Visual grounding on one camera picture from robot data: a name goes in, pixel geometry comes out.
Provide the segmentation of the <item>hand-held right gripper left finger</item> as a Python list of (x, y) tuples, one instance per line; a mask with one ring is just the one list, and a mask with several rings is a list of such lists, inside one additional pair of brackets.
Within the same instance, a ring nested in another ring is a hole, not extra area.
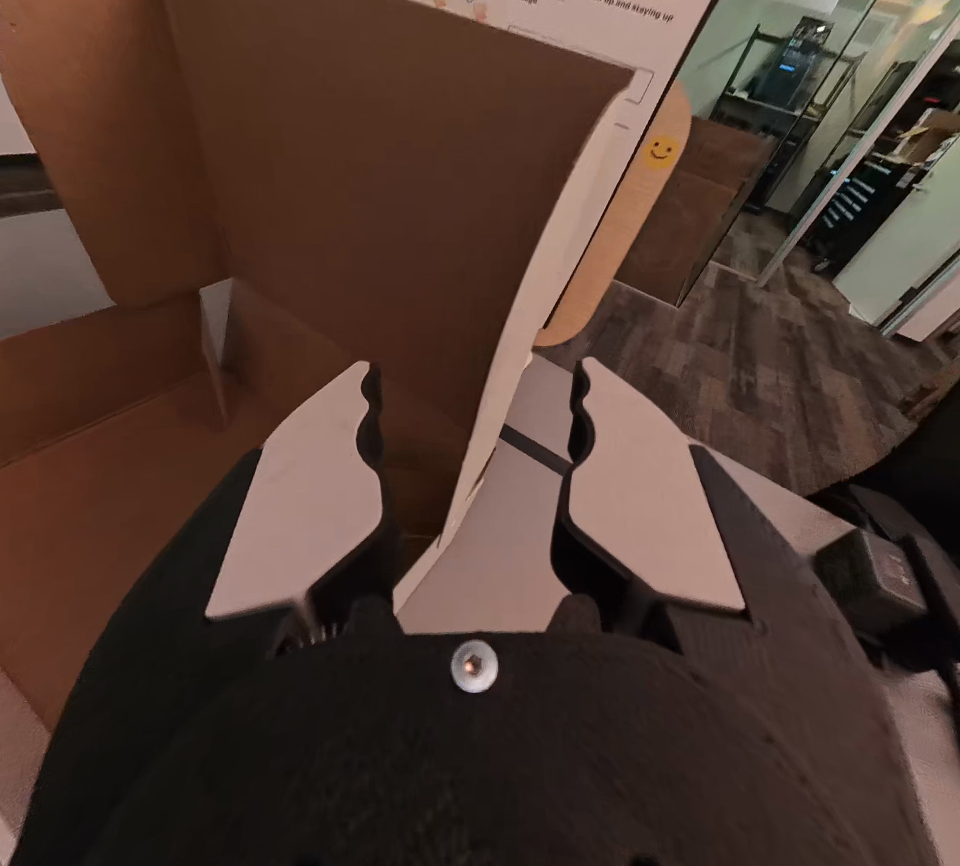
[(205, 615), (292, 608), (315, 630), (354, 602), (393, 607), (400, 529), (383, 475), (381, 377), (360, 361), (265, 440)]

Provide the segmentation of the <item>small cardboard box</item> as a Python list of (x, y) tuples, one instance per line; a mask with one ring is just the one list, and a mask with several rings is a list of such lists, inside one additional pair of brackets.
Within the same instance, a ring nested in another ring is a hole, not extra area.
[(892, 156), (903, 164), (923, 164), (959, 132), (958, 112), (930, 107), (898, 139)]

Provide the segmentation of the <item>black power adapter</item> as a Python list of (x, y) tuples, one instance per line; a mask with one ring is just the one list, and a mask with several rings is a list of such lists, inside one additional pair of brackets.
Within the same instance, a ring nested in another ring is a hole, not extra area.
[(883, 458), (808, 500), (853, 526), (814, 569), (854, 633), (958, 697), (958, 386)]

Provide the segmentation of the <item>wooden sign board stand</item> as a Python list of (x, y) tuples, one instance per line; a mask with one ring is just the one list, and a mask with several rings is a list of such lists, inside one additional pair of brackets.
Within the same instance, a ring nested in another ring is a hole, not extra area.
[[(568, 342), (594, 317), (688, 144), (691, 122), (689, 96), (682, 82), (673, 80), (546, 325), (537, 332), (535, 348)], [(642, 145), (655, 136), (684, 143), (668, 170), (653, 171), (642, 163)]]

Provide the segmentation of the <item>black metal shelf rack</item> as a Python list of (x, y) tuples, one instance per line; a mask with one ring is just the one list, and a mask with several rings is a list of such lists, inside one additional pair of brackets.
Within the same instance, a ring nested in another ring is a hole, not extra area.
[(864, 52), (834, 52), (834, 24), (803, 16), (792, 32), (754, 27), (708, 119), (772, 142), (745, 208), (762, 212), (828, 111), (856, 81)]

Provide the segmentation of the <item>black tool cabinet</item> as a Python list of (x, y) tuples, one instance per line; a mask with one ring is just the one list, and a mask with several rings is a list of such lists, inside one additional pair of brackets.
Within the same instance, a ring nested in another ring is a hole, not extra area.
[(810, 271), (835, 278), (928, 174), (925, 164), (880, 152), (861, 160), (800, 242)]

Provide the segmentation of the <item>tall brown cardboard box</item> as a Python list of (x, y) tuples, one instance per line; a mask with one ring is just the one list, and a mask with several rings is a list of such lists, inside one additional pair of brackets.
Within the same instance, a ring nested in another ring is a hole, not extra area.
[(680, 306), (741, 212), (774, 137), (695, 117), (678, 163), (615, 279)]

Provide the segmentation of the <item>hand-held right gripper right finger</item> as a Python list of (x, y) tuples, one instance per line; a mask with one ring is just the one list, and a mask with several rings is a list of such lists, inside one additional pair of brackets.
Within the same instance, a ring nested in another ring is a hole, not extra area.
[(603, 630), (670, 630), (667, 610), (743, 618), (747, 603), (685, 434), (594, 358), (573, 374), (553, 572)]

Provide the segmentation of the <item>cardboard mailer box with lid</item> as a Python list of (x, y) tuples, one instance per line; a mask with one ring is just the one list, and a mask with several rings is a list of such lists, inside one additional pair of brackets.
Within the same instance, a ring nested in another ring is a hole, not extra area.
[(357, 362), (395, 582), (450, 540), (630, 75), (410, 0), (2, 0), (2, 80), (112, 301), (2, 339), (2, 669), (52, 731), (162, 548)]

